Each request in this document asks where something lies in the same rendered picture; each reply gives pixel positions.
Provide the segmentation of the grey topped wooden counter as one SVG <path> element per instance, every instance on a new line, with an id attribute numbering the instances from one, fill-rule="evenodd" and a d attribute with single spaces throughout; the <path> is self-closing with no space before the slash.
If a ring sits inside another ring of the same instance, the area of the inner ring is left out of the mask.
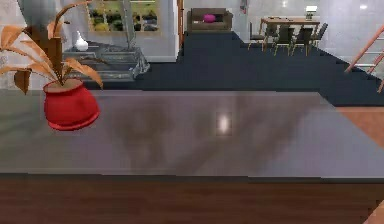
<path id="1" fill-rule="evenodd" d="M 384 149 L 316 93 L 0 92 L 0 224 L 384 224 Z"/>

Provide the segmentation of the wooden room door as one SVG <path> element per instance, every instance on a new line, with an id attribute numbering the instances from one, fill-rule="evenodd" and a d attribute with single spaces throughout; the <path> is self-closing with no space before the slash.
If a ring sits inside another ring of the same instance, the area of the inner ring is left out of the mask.
<path id="1" fill-rule="evenodd" d="M 179 49 L 182 48 L 184 42 L 184 27 L 183 27 L 183 11 L 184 11 L 184 0 L 177 0 L 177 16 L 178 16 L 178 40 Z"/>

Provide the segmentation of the brown sofa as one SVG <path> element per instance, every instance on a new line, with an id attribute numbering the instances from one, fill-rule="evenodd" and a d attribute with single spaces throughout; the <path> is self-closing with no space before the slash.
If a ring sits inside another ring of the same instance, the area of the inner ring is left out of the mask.
<path id="1" fill-rule="evenodd" d="M 216 21 L 204 23 L 205 14 L 214 14 Z M 191 8 L 187 12 L 187 31 L 192 32 L 230 32 L 233 14 L 226 8 Z"/>

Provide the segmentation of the glass shelf table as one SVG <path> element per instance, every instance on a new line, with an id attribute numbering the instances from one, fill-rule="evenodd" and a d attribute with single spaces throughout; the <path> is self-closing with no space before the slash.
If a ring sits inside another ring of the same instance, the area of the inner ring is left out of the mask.
<path id="1" fill-rule="evenodd" d="M 103 82 L 134 81 L 150 69 L 149 62 L 137 46 L 89 41 L 86 51 L 72 47 L 63 52 L 63 58 L 75 58 L 81 64 L 91 67 L 99 73 Z"/>

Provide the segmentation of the dark dining chair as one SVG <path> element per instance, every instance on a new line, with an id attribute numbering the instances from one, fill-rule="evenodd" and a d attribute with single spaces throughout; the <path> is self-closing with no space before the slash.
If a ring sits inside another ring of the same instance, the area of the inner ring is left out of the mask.
<path id="1" fill-rule="evenodd" d="M 294 36 L 294 28 L 290 26 L 281 25 L 279 28 L 278 38 L 274 41 L 274 55 L 277 55 L 279 47 L 286 47 L 291 49 Z"/>
<path id="2" fill-rule="evenodd" d="M 299 46 L 302 46 L 305 48 L 305 55 L 308 55 L 310 50 L 310 41 L 312 39 L 312 28 L 301 28 L 298 35 L 296 36 L 296 39 L 293 42 L 293 50 L 292 52 L 295 52 L 295 49 Z"/>
<path id="3" fill-rule="evenodd" d="M 265 39 L 264 42 L 267 43 L 269 38 L 275 38 L 277 37 L 277 25 L 276 24 L 268 24 L 265 30 Z"/>
<path id="4" fill-rule="evenodd" d="M 319 45 L 319 42 L 321 41 L 322 37 L 325 34 L 326 29 L 328 28 L 328 24 L 324 23 L 320 30 L 313 36 L 312 38 L 312 45 L 317 47 Z"/>
<path id="5" fill-rule="evenodd" d="M 264 35 L 261 35 L 261 34 L 254 34 L 252 28 L 253 28 L 252 23 L 249 23 L 249 44 L 248 44 L 248 48 L 251 48 L 251 45 L 253 43 L 259 43 L 261 45 L 261 50 L 264 50 L 264 45 L 265 45 L 266 37 Z"/>

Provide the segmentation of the framed green landscape picture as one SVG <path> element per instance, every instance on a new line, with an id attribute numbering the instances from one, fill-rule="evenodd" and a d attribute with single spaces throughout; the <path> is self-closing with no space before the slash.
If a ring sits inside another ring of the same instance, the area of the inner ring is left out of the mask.
<path id="1" fill-rule="evenodd" d="M 86 6 L 95 32 L 158 32 L 157 0 L 93 0 Z"/>

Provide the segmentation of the orange plant in red pot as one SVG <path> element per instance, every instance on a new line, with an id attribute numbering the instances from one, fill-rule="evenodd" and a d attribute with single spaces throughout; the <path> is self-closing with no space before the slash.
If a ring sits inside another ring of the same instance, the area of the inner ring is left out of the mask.
<path id="1" fill-rule="evenodd" d="M 32 74 L 47 78 L 49 82 L 43 86 L 44 113 L 48 125 L 59 131 L 82 129 L 100 115 L 98 103 L 83 81 L 69 74 L 77 71 L 98 85 L 103 84 L 101 76 L 78 60 L 63 57 L 61 17 L 75 6 L 72 3 L 63 7 L 46 25 L 7 25 L 0 34 L 0 52 L 16 53 L 31 60 L 25 67 L 5 65 L 0 68 L 0 75 L 11 72 L 15 86 L 24 93 L 29 90 Z"/>

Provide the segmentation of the white vase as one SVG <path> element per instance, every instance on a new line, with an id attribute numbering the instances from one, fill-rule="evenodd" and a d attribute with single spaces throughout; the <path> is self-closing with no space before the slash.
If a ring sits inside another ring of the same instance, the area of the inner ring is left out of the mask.
<path id="1" fill-rule="evenodd" d="M 75 42 L 75 47 L 79 51 L 86 51 L 88 49 L 88 43 L 82 38 L 80 32 L 77 32 L 77 40 Z"/>

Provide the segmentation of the wooden dining table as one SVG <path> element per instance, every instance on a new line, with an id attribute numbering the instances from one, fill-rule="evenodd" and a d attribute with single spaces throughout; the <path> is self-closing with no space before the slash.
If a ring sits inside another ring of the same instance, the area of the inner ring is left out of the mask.
<path id="1" fill-rule="evenodd" d="M 261 34 L 261 30 L 263 25 L 300 25 L 306 26 L 311 25 L 314 26 L 314 32 L 316 32 L 319 28 L 320 22 L 316 20 L 306 20 L 305 18 L 288 18 L 288 17 L 265 17 L 260 19 L 259 25 L 259 34 Z"/>

